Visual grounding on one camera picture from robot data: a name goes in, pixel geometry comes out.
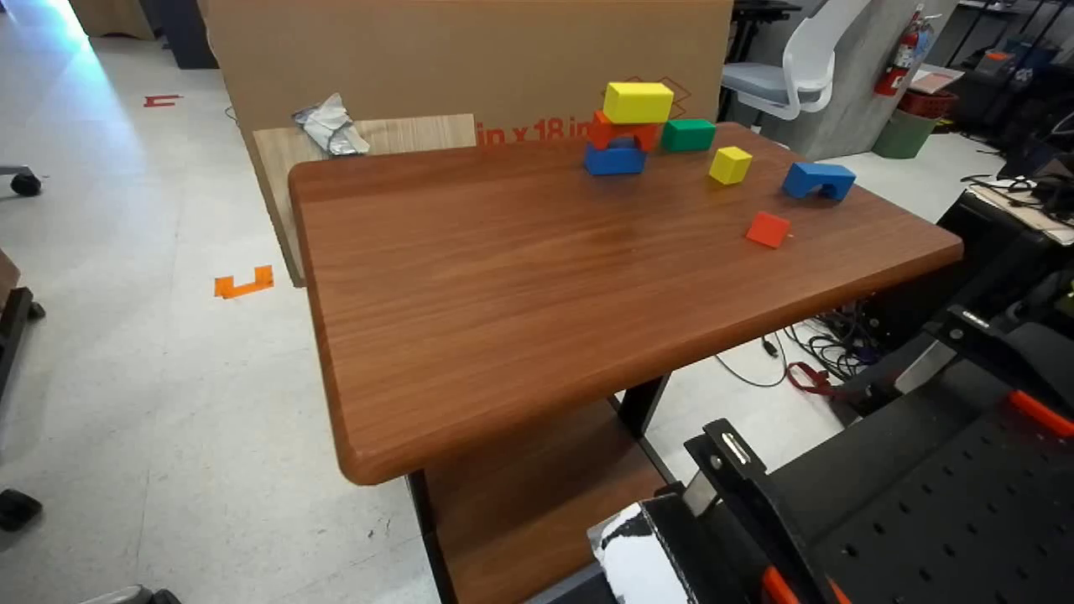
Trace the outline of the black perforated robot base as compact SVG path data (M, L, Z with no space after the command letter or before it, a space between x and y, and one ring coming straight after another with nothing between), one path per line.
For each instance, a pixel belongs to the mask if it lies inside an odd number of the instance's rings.
M591 529L615 604L1074 604L1074 343L934 329L928 381L771 469L726 421L693 480Z

